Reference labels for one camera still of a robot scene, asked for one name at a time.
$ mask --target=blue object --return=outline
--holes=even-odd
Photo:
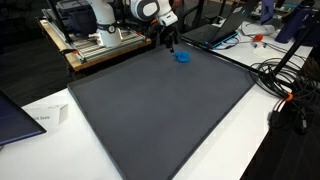
[[[183,52],[175,52],[174,56],[176,57],[178,62],[188,62],[190,61],[190,54],[187,51]]]

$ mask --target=white table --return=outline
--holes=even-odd
[[[240,39],[240,42],[248,42],[252,41],[252,38],[249,36],[245,36],[242,34],[240,27],[238,29],[238,38]],[[292,39],[287,44],[278,43],[274,40],[275,38],[272,36],[264,36],[262,42],[269,43],[272,45],[275,45],[277,47],[281,47],[283,49],[289,50],[290,47],[293,45],[294,40]],[[251,66],[254,63],[262,63],[267,57],[262,57],[258,55],[255,51],[257,48],[254,48],[251,43],[239,43],[235,47],[232,47],[227,50],[213,50],[213,52],[219,53],[220,55],[223,55],[227,58],[233,59],[235,61],[238,61],[239,63],[242,63],[247,66]],[[300,48],[297,50],[296,54],[302,57],[307,58],[311,52],[312,48],[307,46],[300,46]],[[269,54],[269,58],[282,58],[285,54],[281,53],[277,50],[274,50],[270,47],[266,47],[265,51]],[[302,67],[304,64],[304,61],[296,56],[293,56],[290,59],[291,62],[296,63],[298,66]]]
[[[250,44],[239,44],[219,53],[247,65],[263,61],[251,54],[252,49]],[[302,47],[298,53],[306,57],[308,51]],[[239,179],[268,132],[268,114],[277,101],[253,86],[174,179]],[[26,107],[57,104],[69,105],[69,118],[47,129],[47,134],[6,145],[0,152],[1,179],[121,179],[67,89]]]

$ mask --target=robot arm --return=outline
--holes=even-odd
[[[151,21],[156,17],[165,27],[178,21],[168,0],[131,0],[130,9],[133,16],[141,21]]]
[[[102,47],[114,47],[121,43],[120,29],[108,0],[87,0],[97,18],[97,42]],[[130,9],[134,17],[141,21],[151,21],[155,17],[160,25],[168,27],[178,21],[172,12],[169,0],[131,0]]]
[[[113,9],[106,0],[87,0],[97,18],[97,43],[102,47],[114,47],[121,43],[120,29]]]

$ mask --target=laptop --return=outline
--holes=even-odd
[[[221,43],[237,36],[236,30],[258,5],[259,0],[249,0],[229,14],[221,27],[206,24],[181,36],[182,40],[205,49],[214,49]]]
[[[42,126],[0,90],[0,149],[6,144],[45,132]]]

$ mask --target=white label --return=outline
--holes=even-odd
[[[238,7],[233,11],[233,13],[237,13],[237,12],[241,11],[241,9],[242,9],[242,7]]]
[[[46,130],[59,125],[68,117],[67,104],[23,109]]]

